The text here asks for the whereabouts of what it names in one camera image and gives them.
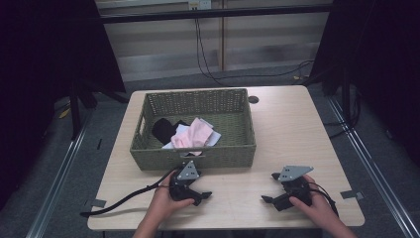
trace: wooden table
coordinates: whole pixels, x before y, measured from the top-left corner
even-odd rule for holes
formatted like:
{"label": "wooden table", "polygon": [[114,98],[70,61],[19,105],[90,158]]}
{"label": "wooden table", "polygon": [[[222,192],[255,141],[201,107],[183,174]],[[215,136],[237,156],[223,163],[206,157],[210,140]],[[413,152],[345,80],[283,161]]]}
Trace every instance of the wooden table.
{"label": "wooden table", "polygon": [[[276,197],[284,191],[271,174],[284,166],[311,166],[309,173],[337,202],[340,218],[348,226],[361,226],[365,218],[355,198],[342,199],[351,187],[334,152],[312,99],[303,86],[249,87],[257,150],[248,169],[200,170],[202,177],[191,188],[213,191],[199,206],[173,214],[160,229],[269,229],[309,228],[314,224],[292,207],[278,212],[261,195]],[[114,204],[134,190],[156,182],[165,172],[142,172],[130,154],[137,121],[147,91],[133,93],[97,199]],[[138,195],[115,210],[92,216],[92,230],[134,230],[143,219],[153,192]]]}

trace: forearm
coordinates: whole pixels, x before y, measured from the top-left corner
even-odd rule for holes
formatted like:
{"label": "forearm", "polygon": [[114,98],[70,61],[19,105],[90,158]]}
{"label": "forearm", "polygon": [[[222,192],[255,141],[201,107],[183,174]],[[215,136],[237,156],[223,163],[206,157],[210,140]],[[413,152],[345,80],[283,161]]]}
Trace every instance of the forearm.
{"label": "forearm", "polygon": [[159,225],[158,219],[146,215],[137,227],[133,238],[154,238]]}
{"label": "forearm", "polygon": [[353,231],[347,227],[341,220],[330,223],[325,230],[336,238],[356,238]]}

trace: wicker basket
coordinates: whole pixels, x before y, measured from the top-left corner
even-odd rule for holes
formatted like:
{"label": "wicker basket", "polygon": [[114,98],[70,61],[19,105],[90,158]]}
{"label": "wicker basket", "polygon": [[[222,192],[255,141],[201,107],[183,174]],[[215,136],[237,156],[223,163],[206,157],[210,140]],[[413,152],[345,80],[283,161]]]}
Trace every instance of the wicker basket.
{"label": "wicker basket", "polygon": [[[157,120],[191,124],[201,117],[222,135],[214,147],[162,149],[152,135]],[[183,157],[186,152],[203,152]],[[169,170],[194,161],[199,169],[246,168],[256,151],[248,93],[244,88],[147,93],[130,152],[142,171]]]}

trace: crumpled fabric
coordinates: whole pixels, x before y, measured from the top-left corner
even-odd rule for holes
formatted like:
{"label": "crumpled fabric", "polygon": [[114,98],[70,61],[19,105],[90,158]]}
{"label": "crumpled fabric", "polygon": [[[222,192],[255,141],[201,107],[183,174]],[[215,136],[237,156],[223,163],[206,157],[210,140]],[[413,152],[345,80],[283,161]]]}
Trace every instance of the crumpled fabric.
{"label": "crumpled fabric", "polygon": [[[208,123],[201,121],[199,118],[195,118],[186,131],[172,136],[170,142],[174,148],[204,147],[212,133],[213,129]],[[190,153],[194,156],[201,154],[201,152]]]}

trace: metal bracket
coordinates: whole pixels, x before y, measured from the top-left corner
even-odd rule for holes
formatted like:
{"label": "metal bracket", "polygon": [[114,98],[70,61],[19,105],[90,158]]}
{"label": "metal bracket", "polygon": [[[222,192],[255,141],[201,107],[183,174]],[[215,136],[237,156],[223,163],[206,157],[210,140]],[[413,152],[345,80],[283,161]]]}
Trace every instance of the metal bracket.
{"label": "metal bracket", "polygon": [[200,175],[198,174],[197,169],[195,169],[193,161],[188,162],[188,164],[184,167],[184,169],[179,173],[177,177],[178,180],[191,180],[198,178],[200,178]]}
{"label": "metal bracket", "polygon": [[286,166],[286,167],[283,167],[283,171],[281,171],[280,176],[278,177],[277,180],[292,181],[313,170],[314,170],[313,167]]}

